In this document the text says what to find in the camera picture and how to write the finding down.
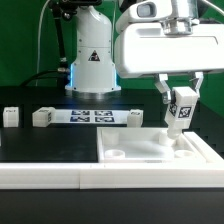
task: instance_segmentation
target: warning label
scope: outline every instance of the warning label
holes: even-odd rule
[[[93,51],[93,53],[89,57],[89,61],[100,61],[100,58],[96,51]]]

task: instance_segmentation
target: circular hole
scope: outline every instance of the circular hole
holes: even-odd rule
[[[125,158],[125,152],[118,149],[110,149],[105,152],[105,157],[114,159]]]
[[[178,158],[193,158],[195,154],[189,150],[177,150],[175,156]]]

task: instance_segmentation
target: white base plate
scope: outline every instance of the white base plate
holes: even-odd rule
[[[195,133],[184,136],[205,162],[2,163],[0,189],[223,188],[223,159]]]
[[[126,110],[55,110],[51,123],[127,124]]]

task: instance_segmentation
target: metal mount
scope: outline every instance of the metal mount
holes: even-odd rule
[[[199,90],[204,79],[204,74],[203,72],[193,72],[190,73],[190,75],[191,75],[190,81],[192,82],[192,89],[198,94],[198,98],[200,99]]]
[[[162,99],[164,104],[174,103],[175,96],[174,92],[170,90],[170,87],[167,85],[166,81],[168,80],[167,74],[156,74],[154,76],[155,86],[162,93]]]

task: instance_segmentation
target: white block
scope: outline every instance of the white block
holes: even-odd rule
[[[4,108],[3,126],[5,128],[19,126],[19,108],[18,107],[5,107]]]
[[[143,110],[130,110],[127,117],[127,127],[141,127],[143,122]]]
[[[198,101],[198,94],[188,86],[174,87],[176,105],[195,105]]]
[[[55,115],[55,108],[41,107],[33,113],[33,126],[34,127],[47,127]]]

